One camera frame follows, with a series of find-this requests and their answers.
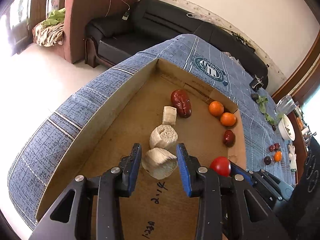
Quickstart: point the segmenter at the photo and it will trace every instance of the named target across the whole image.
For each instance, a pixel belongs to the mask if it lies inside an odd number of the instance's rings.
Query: logo on tablecloth
[[[213,78],[215,81],[221,82],[225,87],[228,85],[226,73],[206,58],[196,57],[194,62],[196,67],[203,71],[207,76]]]

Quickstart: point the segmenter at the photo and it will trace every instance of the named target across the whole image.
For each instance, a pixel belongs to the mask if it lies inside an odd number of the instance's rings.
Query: red tomato
[[[210,164],[210,168],[213,169],[219,175],[228,177],[231,172],[230,161],[226,157],[217,157]]]

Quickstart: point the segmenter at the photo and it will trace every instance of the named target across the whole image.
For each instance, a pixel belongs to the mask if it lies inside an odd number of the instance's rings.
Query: cardboard box
[[[136,142],[142,145],[142,153],[146,153],[150,134],[162,123],[163,108],[171,105],[170,95],[178,88],[188,91],[192,106],[190,118],[177,117],[174,129],[179,136],[178,143],[183,142],[188,153],[197,157],[202,166],[209,167],[214,158],[225,156],[245,169],[244,134],[237,105],[187,71],[156,59],[126,81],[78,134],[51,177],[36,218],[41,219],[76,175],[88,178],[101,175],[117,166]],[[208,111],[208,105],[214,100],[220,101],[237,117],[236,124],[231,127],[236,135],[231,148],[222,143],[227,128]],[[153,221],[155,229],[149,235],[153,240],[194,239],[198,198],[186,196],[179,168],[161,181],[167,190],[161,189],[158,182],[140,166],[132,196],[120,198],[124,238],[141,239],[148,221]],[[159,204],[151,200],[155,197],[159,198]]]

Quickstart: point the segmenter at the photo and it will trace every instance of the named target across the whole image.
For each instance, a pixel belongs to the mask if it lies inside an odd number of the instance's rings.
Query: blue gripper pad
[[[188,197],[191,197],[191,179],[187,162],[191,161],[188,152],[183,143],[179,143],[176,147],[176,155],[178,159],[178,166],[180,170],[180,177],[182,186]]]
[[[244,177],[244,179],[252,186],[253,182],[251,180],[251,176],[242,168],[240,168],[238,165],[234,164],[233,162],[230,162],[231,164],[231,176],[234,176],[236,174],[240,174]]]
[[[134,191],[136,187],[136,181],[139,173],[139,167],[141,163],[142,149],[139,143],[135,143],[132,147],[131,153],[129,155],[127,164],[124,166],[123,170],[123,180],[125,176],[128,176],[128,193]]]

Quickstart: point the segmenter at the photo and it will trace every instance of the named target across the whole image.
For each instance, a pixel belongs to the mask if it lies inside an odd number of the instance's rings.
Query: green leaf
[[[259,110],[261,113],[265,114],[266,113],[266,107],[264,106],[264,104],[259,104]]]
[[[260,104],[260,103],[264,102],[264,99],[261,96],[259,96],[259,98],[256,100],[256,102],[258,104]]]
[[[277,125],[277,121],[270,114],[266,113],[264,117],[266,118],[267,122],[271,125]]]

